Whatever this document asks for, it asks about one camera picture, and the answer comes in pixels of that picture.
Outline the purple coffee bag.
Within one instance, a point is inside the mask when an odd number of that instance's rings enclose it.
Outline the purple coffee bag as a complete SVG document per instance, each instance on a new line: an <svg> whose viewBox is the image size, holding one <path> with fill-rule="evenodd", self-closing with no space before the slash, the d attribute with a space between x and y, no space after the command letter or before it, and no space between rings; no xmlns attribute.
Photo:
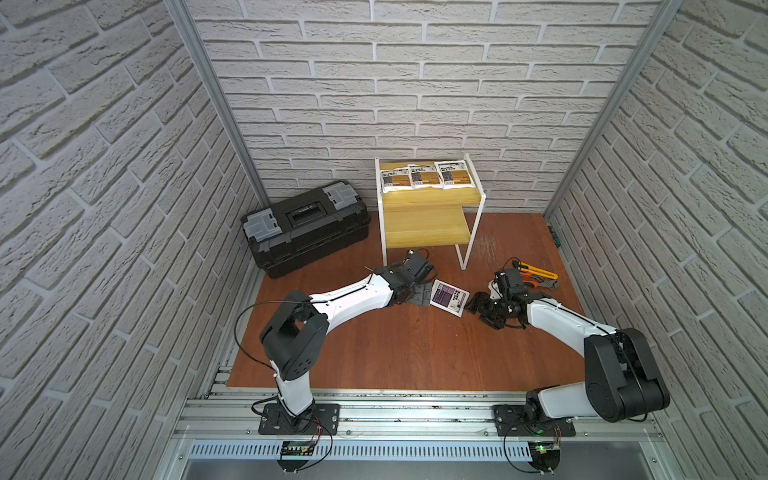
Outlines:
<svg viewBox="0 0 768 480"><path fill-rule="evenodd" d="M429 295L429 304L452 315L461 317L469 298L470 295L467 291L441 280L434 280Z"/></svg>

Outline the yellow coffee bag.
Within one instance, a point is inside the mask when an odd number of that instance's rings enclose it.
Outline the yellow coffee bag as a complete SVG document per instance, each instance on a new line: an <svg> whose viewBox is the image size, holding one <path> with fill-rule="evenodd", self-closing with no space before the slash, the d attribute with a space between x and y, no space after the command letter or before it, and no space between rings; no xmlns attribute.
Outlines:
<svg viewBox="0 0 768 480"><path fill-rule="evenodd" d="M412 190L412 180L408 167L381 171L382 193Z"/></svg>
<svg viewBox="0 0 768 480"><path fill-rule="evenodd" d="M411 179L411 186L414 189L443 188L442 177L434 163L409 164L408 171Z"/></svg>
<svg viewBox="0 0 768 480"><path fill-rule="evenodd" d="M465 160L434 163L444 189L474 188L475 182Z"/></svg>

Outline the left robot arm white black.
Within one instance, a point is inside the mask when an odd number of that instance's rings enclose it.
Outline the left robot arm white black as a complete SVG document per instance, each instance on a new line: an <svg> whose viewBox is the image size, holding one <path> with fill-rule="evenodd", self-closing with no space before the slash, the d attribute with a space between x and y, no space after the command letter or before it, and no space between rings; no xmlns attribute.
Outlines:
<svg viewBox="0 0 768 480"><path fill-rule="evenodd" d="M313 408L309 371L327 335L369 311L406 303L434 271L426 258L410 250L403 261L337 290L287 295L262 330L260 342L274 372L279 405L289 418Z"/></svg>

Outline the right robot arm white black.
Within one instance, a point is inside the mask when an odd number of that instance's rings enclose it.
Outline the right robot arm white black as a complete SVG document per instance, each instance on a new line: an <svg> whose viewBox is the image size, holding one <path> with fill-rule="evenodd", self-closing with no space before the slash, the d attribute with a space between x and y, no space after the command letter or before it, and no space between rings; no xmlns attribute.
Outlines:
<svg viewBox="0 0 768 480"><path fill-rule="evenodd" d="M475 293L465 310L496 330L506 328L507 321L515 319L518 329L542 330L583 358L582 382L527 393L521 412L527 423L552 423L572 417L600 417L609 423L639 421L671 403L670 392L642 332L601 324L549 295L532 292L513 269L496 272L489 291Z"/></svg>

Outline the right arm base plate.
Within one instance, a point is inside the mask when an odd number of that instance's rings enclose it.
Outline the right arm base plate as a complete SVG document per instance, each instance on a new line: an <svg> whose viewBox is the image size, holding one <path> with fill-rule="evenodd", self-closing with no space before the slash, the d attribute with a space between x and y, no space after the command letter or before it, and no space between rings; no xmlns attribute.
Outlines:
<svg viewBox="0 0 768 480"><path fill-rule="evenodd" d="M504 436L574 437L576 430L569 419L551 419L531 405L497 404L492 407L497 434Z"/></svg>

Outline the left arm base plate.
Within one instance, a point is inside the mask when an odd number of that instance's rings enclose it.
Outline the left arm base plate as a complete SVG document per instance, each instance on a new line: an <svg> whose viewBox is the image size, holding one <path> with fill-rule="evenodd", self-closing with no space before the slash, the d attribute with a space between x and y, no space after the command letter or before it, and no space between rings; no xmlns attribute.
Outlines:
<svg viewBox="0 0 768 480"><path fill-rule="evenodd" d="M313 404L306 411L291 415L280 403L269 403L261 410L260 435L336 435L340 405Z"/></svg>

